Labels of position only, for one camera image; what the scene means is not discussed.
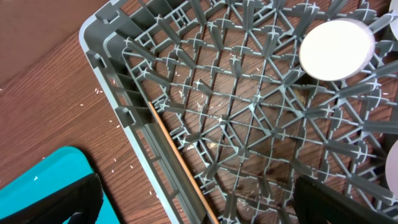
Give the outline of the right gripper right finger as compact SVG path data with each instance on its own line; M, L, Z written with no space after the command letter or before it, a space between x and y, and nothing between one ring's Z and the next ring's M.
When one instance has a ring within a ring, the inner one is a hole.
M354 200L301 175L295 181L294 209L300 224L393 224L387 215L366 208Z

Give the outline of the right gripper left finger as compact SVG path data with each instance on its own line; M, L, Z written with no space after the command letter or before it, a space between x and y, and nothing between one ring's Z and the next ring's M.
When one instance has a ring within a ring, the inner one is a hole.
M103 205L103 188L92 173L12 215L1 224L95 223Z

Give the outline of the wooden chopstick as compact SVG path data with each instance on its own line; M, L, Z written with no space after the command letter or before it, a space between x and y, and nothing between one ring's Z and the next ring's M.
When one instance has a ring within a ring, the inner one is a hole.
M179 163L181 164L184 172L186 173L190 183L192 184L193 188L195 189L195 192L197 193L198 197L200 198L209 218L211 219L211 222L214 224L220 224L218 221L218 217L215 215L213 210L210 207L210 204L207 202L206 198L201 192L201 189L199 188L198 184L196 183L192 173L190 172L188 166L186 165L183 157L179 153L175 143L173 142L172 137L170 136L169 132L167 131L167 128L165 127L164 123L162 122L160 116L158 115L156 109L154 108L153 104L151 102L148 102L149 108L152 111L153 115L156 118L156 121L158 122L163 134L165 135L168 143L170 144L170 147L172 148L173 152L176 155L176 158L178 159Z

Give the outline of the small white plate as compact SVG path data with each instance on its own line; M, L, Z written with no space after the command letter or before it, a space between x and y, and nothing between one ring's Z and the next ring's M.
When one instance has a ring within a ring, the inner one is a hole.
M392 148L387 155L385 175L390 191L397 197L397 148Z

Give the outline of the white cup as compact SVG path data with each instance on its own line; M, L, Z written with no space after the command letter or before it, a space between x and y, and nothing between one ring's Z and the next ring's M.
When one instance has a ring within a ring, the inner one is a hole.
M376 48L371 29L356 19L335 19L313 28L299 48L301 68L321 81L344 80L363 70Z

